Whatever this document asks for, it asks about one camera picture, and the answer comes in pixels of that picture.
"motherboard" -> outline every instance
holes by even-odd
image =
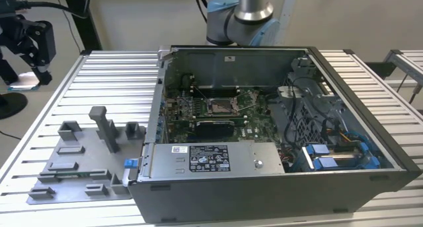
[[[169,143],[255,142],[280,143],[277,128],[259,88],[224,90],[191,87],[165,95]]]

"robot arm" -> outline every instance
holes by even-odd
[[[272,45],[280,23],[268,0],[211,0],[207,41],[212,45]]]
[[[48,85],[52,81],[48,66],[56,55],[52,24],[48,21],[28,21],[22,15],[16,15],[0,18],[0,29],[0,46],[5,46],[29,65],[39,85]],[[17,81],[17,75],[2,58],[0,64],[5,83]]]

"white label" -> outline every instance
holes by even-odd
[[[225,62],[235,62],[235,56],[225,56],[224,61]]]
[[[188,146],[172,146],[172,153],[187,153]]]

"aluminum roller table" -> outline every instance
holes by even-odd
[[[321,51],[387,131],[423,169],[423,117],[356,55]],[[107,106],[117,126],[147,126],[156,83],[156,52],[92,52],[80,56],[51,100],[0,169],[0,224],[6,226],[141,226],[133,200],[28,205],[27,192],[57,143],[64,120],[95,127],[91,106]],[[381,193],[352,214],[188,224],[225,226],[423,226],[423,176],[400,191]]]
[[[385,62],[392,62],[423,85],[423,50],[391,50]]]

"gray base plate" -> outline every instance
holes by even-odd
[[[60,139],[43,172],[49,171],[48,168],[51,167],[52,163],[57,165],[71,164],[76,162],[76,170],[60,170],[57,171],[57,174],[69,174],[72,172],[80,173],[85,171],[107,169],[111,173],[111,176],[116,175],[119,177],[119,180],[121,180],[125,159],[136,159],[141,156],[143,139],[128,140],[125,135],[125,128],[117,127],[119,135],[116,138],[116,142],[120,146],[120,151],[116,153],[109,153],[104,141],[99,139],[96,130],[96,128],[83,128],[81,131],[73,132],[77,141],[63,141],[63,139]],[[84,153],[81,154],[57,154],[59,149],[63,147],[80,146],[84,147]],[[107,195],[88,196],[85,194],[85,186],[89,184],[104,184],[104,187],[107,188]],[[108,178],[95,180],[88,175],[83,175],[83,177],[73,176],[63,179],[60,178],[59,182],[41,183],[40,181],[37,181],[33,189],[48,187],[55,192],[52,194],[52,197],[45,199],[33,199],[32,197],[28,197],[28,204],[51,204],[63,202],[131,199],[129,192],[124,194],[115,193],[111,188],[111,180]]]

